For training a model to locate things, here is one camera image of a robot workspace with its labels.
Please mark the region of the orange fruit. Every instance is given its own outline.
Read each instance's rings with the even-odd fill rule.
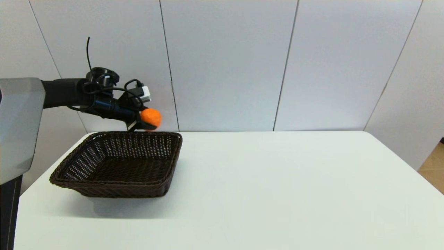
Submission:
[[[156,109],[145,109],[140,113],[142,121],[159,127],[162,123],[162,115]]]

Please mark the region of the black cable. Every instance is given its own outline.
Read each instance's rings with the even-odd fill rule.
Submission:
[[[92,103],[91,103],[91,105],[89,105],[88,107],[86,107],[86,108],[75,108],[75,107],[73,107],[73,106],[67,106],[68,108],[70,108],[70,109],[72,109],[72,110],[75,110],[75,111],[86,111],[86,110],[89,110],[89,109],[92,109],[92,107],[94,107],[94,105],[95,105],[95,100],[96,100],[96,96],[95,95],[93,95],[93,101],[92,101]]]
[[[88,60],[88,66],[89,66],[89,72],[91,72],[91,79],[94,80],[94,76],[92,75],[92,68],[91,68],[91,62],[89,61],[89,52],[88,52],[88,48],[89,48],[89,36],[88,36],[88,40],[86,41],[86,58]]]
[[[119,91],[127,92],[127,93],[129,93],[130,95],[132,95],[132,96],[134,96],[135,98],[137,98],[137,100],[140,102],[140,107],[139,107],[139,108],[143,108],[143,101],[142,101],[142,99],[141,99],[139,96],[136,96],[133,92],[129,91],[128,89],[115,88],[115,87],[112,87],[112,88],[103,88],[103,89],[99,89],[99,90],[96,90],[96,91],[85,92],[85,94],[88,94],[88,95],[95,95],[95,94],[98,94],[98,93],[101,93],[101,92],[104,92],[104,91],[107,91],[107,90],[119,90]]]
[[[133,79],[133,80],[128,81],[127,83],[125,83],[125,85],[123,86],[123,88],[124,88],[124,89],[127,89],[127,86],[128,86],[130,83],[132,83],[132,82],[136,82],[136,86],[137,86],[137,87],[140,87],[140,85],[142,84],[139,80],[137,80],[137,79]]]

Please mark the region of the white table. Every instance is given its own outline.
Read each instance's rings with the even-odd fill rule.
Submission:
[[[162,198],[52,185],[67,152],[21,196],[15,249],[444,249],[444,196],[368,133],[181,134]]]

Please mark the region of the white wall panel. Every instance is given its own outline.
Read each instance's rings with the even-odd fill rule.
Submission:
[[[178,130],[158,0],[32,0],[31,4],[62,77],[85,77],[90,36],[92,66],[116,71],[120,87],[133,78],[141,80],[153,99],[147,105],[163,115],[159,130]],[[126,130],[121,121],[84,113],[81,117],[89,132]]]
[[[444,135],[444,1],[424,1],[365,131],[418,170]]]
[[[59,78],[27,0],[0,1],[0,65],[0,78]],[[44,109],[22,192],[85,134],[77,112],[65,107]]]
[[[276,130],[363,130],[421,0],[300,0]]]
[[[180,130],[272,130],[296,1],[161,4]]]

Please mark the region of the wicker basket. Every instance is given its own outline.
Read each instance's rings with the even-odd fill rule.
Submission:
[[[163,196],[170,187],[181,146],[178,133],[95,133],[63,160],[49,181],[89,197]]]

